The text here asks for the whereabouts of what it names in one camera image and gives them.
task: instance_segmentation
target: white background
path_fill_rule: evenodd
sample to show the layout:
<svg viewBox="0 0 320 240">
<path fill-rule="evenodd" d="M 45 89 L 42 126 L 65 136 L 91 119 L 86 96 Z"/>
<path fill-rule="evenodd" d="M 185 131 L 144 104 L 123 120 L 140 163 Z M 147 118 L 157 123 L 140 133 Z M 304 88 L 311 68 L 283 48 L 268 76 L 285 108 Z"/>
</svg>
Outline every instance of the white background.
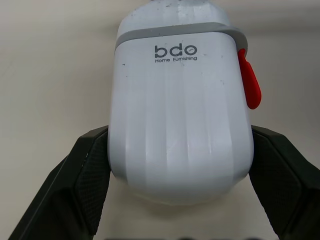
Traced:
<svg viewBox="0 0 320 240">
<path fill-rule="evenodd" d="M 117 30 L 147 0 L 0 0 L 0 239 L 79 136 L 109 123 Z M 252 124 L 320 168 L 320 1 L 217 0 L 249 41 L 263 100 Z M 111 178 L 95 240 L 276 236 L 249 179 L 193 207 L 139 199 Z"/>
</svg>

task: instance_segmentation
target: white plastic bottle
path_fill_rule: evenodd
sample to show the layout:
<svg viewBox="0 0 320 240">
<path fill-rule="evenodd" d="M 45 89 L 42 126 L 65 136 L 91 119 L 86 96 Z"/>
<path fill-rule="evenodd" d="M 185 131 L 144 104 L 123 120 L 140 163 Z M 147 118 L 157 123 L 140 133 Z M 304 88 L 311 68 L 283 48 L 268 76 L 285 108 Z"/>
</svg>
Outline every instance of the white plastic bottle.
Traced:
<svg viewBox="0 0 320 240">
<path fill-rule="evenodd" d="M 146 196 L 194 204 L 249 172 L 254 147 L 238 51 L 246 37 L 209 0 L 153 0 L 117 36 L 108 154 Z"/>
</svg>

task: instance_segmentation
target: red pull tab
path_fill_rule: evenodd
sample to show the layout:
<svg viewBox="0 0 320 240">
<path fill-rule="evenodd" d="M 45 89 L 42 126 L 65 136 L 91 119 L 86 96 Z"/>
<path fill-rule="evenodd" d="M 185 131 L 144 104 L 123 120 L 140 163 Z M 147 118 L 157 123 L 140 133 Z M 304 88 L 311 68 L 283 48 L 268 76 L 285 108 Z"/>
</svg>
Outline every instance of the red pull tab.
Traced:
<svg viewBox="0 0 320 240">
<path fill-rule="evenodd" d="M 247 62 L 245 54 L 245 49 L 241 49 L 238 52 L 246 104 L 250 109 L 256 109 L 261 103 L 262 93 L 254 70 L 251 64 Z"/>
</svg>

